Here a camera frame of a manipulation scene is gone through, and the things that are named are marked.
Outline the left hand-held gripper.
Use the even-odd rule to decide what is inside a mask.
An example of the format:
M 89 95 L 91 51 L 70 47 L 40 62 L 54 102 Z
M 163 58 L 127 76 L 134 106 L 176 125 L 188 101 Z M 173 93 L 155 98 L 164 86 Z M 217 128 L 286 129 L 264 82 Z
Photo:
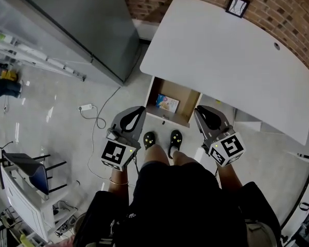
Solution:
M 144 106 L 128 108 L 118 113 L 102 141 L 100 160 L 105 166 L 124 171 L 135 158 L 141 145 L 146 111 Z

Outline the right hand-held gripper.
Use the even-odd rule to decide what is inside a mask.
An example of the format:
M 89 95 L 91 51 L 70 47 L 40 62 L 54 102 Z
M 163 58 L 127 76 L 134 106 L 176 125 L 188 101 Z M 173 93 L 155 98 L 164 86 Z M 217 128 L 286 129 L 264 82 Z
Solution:
M 246 151 L 239 132 L 231 134 L 231 125 L 223 112 L 206 105 L 194 109 L 194 117 L 204 139 L 212 136 L 225 136 L 215 142 L 203 143 L 205 153 L 213 158 L 220 167 L 225 167 L 238 160 Z

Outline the white wooden drawer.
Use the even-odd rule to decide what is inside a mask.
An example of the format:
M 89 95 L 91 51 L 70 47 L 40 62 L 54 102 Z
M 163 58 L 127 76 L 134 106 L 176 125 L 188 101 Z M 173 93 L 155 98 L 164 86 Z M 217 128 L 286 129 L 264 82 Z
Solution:
M 166 110 L 163 101 L 158 101 L 159 95 L 178 101 L 176 110 Z M 194 108 L 202 97 L 200 92 L 153 76 L 147 93 L 145 108 L 148 115 L 163 122 L 189 127 Z

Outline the white and blue carton box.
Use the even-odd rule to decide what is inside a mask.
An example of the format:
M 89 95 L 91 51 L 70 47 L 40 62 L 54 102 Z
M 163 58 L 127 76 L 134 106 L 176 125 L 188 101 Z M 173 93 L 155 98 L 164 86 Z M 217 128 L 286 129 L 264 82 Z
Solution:
M 172 113 L 175 113 L 178 108 L 179 100 L 159 94 L 156 100 L 156 107 Z

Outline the person's left black clog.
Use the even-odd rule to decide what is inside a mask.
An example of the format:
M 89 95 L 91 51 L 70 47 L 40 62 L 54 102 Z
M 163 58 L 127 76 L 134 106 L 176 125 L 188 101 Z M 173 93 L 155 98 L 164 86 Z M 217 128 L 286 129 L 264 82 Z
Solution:
M 156 135 L 153 131 L 149 131 L 144 134 L 143 144 L 144 144 L 145 150 L 149 149 L 155 143 L 156 143 Z

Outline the person's left leg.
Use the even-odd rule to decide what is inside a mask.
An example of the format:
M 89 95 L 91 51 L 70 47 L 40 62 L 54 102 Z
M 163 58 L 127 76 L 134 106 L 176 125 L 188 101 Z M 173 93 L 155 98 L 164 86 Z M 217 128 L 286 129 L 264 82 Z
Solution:
M 170 165 L 165 151 L 158 144 L 152 145 L 150 148 L 148 148 L 145 151 L 145 159 L 144 159 L 144 163 L 142 167 L 145 167 L 146 165 L 149 165 L 150 163 L 162 163 L 167 166 Z

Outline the person's leg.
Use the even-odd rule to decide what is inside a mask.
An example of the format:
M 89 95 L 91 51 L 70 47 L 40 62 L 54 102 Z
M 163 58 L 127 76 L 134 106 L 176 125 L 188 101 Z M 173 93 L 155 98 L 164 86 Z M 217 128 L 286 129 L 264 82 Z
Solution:
M 175 166 L 182 166 L 188 163 L 197 163 L 197 161 L 178 150 L 173 152 L 173 164 Z
M 150 163 L 162 163 L 167 166 L 170 165 L 165 151 L 158 144 L 152 145 L 150 148 L 148 148 L 145 151 L 145 159 L 144 159 L 144 163 L 142 167 L 145 167 L 146 165 L 149 165 Z

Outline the person's right leg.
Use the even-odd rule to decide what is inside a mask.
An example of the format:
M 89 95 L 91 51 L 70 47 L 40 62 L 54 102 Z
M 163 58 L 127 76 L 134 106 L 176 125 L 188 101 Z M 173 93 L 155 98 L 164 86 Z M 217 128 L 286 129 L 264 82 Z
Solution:
M 173 152 L 173 164 L 175 166 L 182 166 L 188 163 L 197 163 L 197 161 L 178 150 Z

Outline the white power strip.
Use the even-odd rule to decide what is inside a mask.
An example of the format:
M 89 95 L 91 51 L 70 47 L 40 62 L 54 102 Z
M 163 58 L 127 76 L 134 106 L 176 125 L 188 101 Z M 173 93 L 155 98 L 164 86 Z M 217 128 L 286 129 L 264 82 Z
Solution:
M 81 105 L 81 106 L 79 106 L 78 107 L 78 110 L 80 111 L 80 112 L 84 112 L 84 111 L 88 111 L 88 110 L 91 110 L 91 109 L 93 109 L 93 108 L 95 108 L 95 106 L 93 105 L 93 104 L 84 104 L 84 105 Z

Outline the white desk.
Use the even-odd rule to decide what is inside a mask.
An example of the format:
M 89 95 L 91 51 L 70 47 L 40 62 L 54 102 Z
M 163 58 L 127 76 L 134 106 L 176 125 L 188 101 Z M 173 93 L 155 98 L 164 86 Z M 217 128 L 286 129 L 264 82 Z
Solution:
M 263 29 L 222 8 L 173 0 L 140 69 L 218 99 L 306 144 L 308 68 Z

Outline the person's black clothing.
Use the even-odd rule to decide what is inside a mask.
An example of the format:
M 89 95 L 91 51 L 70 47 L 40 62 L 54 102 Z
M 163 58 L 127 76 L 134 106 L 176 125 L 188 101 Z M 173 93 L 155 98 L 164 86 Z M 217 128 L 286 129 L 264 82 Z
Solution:
M 254 182 L 228 192 L 199 163 L 150 163 L 128 206 L 95 194 L 73 247 L 248 247 L 245 220 L 268 225 L 279 242 L 279 221 Z

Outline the white metal shelf rack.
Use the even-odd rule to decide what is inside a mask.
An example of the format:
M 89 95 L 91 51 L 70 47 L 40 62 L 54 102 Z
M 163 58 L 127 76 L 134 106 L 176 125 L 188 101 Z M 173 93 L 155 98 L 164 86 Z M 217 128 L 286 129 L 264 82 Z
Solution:
M 16 36 L 12 36 L 2 30 L 0 30 L 0 55 L 8 57 L 14 63 L 45 69 L 68 77 L 75 77 L 80 81 L 85 81 L 86 79 L 85 74 L 75 71 L 45 53 L 29 47 Z

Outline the beige waist pouch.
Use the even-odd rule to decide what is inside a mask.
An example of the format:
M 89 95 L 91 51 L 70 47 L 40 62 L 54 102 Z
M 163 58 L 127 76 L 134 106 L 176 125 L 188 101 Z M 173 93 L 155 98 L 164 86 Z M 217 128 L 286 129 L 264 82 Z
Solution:
M 245 220 L 248 247 L 277 247 L 271 228 L 258 221 Z

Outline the white table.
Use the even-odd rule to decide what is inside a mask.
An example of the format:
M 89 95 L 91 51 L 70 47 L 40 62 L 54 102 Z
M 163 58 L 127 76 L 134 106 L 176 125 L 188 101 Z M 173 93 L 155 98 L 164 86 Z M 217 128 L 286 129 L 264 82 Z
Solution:
M 53 206 L 78 188 L 80 185 L 78 181 L 62 188 L 57 195 L 42 196 L 25 181 L 18 172 L 17 166 L 1 166 L 1 172 L 10 205 L 33 232 L 45 242 L 77 211 L 75 207 L 72 207 L 71 210 L 63 210 L 55 215 Z

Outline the black picture frame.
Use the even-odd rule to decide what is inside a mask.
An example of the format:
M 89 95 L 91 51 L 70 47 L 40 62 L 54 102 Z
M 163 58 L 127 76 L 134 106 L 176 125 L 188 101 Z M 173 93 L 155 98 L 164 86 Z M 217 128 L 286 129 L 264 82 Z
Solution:
M 243 18 L 249 4 L 250 0 L 229 0 L 225 12 L 238 18 Z

